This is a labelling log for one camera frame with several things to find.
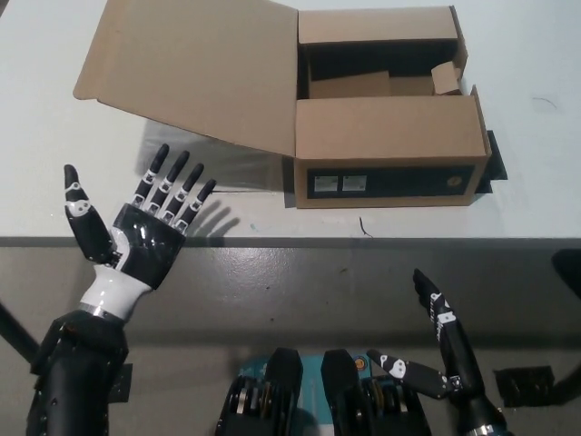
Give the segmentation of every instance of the white table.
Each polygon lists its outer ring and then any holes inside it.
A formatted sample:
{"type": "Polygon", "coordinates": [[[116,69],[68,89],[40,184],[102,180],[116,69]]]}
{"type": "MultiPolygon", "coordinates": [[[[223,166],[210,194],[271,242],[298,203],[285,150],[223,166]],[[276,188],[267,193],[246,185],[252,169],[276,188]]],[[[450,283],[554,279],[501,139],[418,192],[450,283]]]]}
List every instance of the white table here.
{"type": "MultiPolygon", "coordinates": [[[[449,2],[283,1],[301,9],[449,2]]],[[[146,121],[72,95],[104,3],[12,0],[0,17],[0,245],[73,243],[63,210],[65,163],[77,166],[105,219],[113,219],[138,183],[146,121]]],[[[350,247],[541,239],[577,245],[581,52],[574,46],[581,41],[581,4],[457,0],[456,6],[470,53],[467,85],[478,84],[508,181],[494,182],[493,194],[458,208],[296,210],[284,208],[282,192],[217,193],[208,204],[214,220],[206,217],[190,244],[350,247]],[[363,234],[359,218],[373,238],[363,234]]]]}

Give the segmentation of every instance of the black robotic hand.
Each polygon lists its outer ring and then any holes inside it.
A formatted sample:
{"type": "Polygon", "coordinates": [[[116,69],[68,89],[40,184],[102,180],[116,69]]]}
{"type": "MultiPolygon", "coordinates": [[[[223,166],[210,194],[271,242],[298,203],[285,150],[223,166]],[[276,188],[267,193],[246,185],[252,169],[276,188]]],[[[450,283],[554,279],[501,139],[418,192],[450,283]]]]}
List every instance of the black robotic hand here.
{"type": "Polygon", "coordinates": [[[74,167],[64,167],[64,210],[84,256],[97,263],[96,277],[79,309],[54,320],[31,361],[38,377],[27,436],[104,436],[109,402],[128,399],[132,366],[124,364],[129,349],[123,327],[139,298],[170,271],[188,227],[216,184],[210,180],[185,205],[203,171],[198,164],[164,206],[188,160],[184,152],[146,201],[168,152],[163,145],[110,230],[74,167]]]}
{"type": "Polygon", "coordinates": [[[431,398],[449,398],[458,410],[459,434],[510,434],[504,416],[486,397],[478,362],[457,315],[423,272],[416,270],[413,280],[419,303],[432,321],[446,374],[377,350],[369,350],[368,356],[394,381],[431,398]]]}
{"type": "Polygon", "coordinates": [[[110,230],[91,205],[75,168],[64,167],[66,216],[84,256],[98,263],[94,285],[81,300],[83,310],[127,322],[139,297],[157,289],[172,268],[190,224],[216,182],[210,180],[196,199],[185,205],[203,171],[203,165],[198,164],[164,206],[189,158],[189,153],[183,152],[146,201],[168,153],[169,147],[164,144],[131,202],[122,207],[110,230]]]}

